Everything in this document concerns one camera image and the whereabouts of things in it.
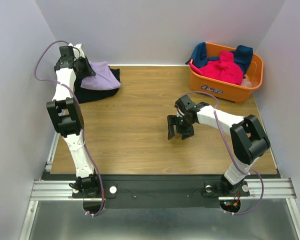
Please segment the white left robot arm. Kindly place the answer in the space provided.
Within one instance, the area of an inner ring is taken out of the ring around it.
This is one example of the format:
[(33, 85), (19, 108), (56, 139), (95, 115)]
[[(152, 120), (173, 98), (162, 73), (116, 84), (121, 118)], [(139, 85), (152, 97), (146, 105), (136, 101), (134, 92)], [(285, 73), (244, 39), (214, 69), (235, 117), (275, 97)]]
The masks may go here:
[(80, 43), (61, 46), (60, 58), (54, 66), (57, 83), (54, 97), (46, 109), (55, 131), (65, 141), (71, 154), (76, 180), (69, 186), (75, 194), (95, 198), (101, 194), (101, 184), (84, 140), (84, 118), (74, 95), (77, 78), (92, 77), (92, 70)]

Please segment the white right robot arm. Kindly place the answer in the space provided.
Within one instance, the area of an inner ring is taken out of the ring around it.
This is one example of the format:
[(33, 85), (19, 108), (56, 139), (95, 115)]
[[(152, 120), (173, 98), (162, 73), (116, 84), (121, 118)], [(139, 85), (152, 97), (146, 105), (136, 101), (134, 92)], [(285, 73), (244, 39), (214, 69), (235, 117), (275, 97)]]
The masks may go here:
[(221, 177), (220, 189), (225, 195), (236, 192), (249, 175), (253, 164), (270, 148), (271, 143), (255, 115), (233, 115), (216, 109), (206, 102), (194, 103), (188, 95), (180, 97), (174, 107), (175, 115), (167, 116), (168, 135), (172, 139), (180, 134), (181, 139), (193, 137), (194, 124), (218, 129), (222, 136), (229, 135), (232, 144), (225, 144), (232, 163)]

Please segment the lavender t shirt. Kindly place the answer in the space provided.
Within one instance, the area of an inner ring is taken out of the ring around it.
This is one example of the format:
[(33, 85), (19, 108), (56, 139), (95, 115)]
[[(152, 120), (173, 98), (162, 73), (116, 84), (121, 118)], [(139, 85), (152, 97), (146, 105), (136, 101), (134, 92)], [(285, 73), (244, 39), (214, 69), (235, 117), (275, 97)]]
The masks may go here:
[(94, 76), (85, 77), (80, 84), (80, 87), (86, 90), (93, 91), (110, 91), (121, 87), (121, 83), (116, 79), (111, 72), (108, 63), (89, 61)]

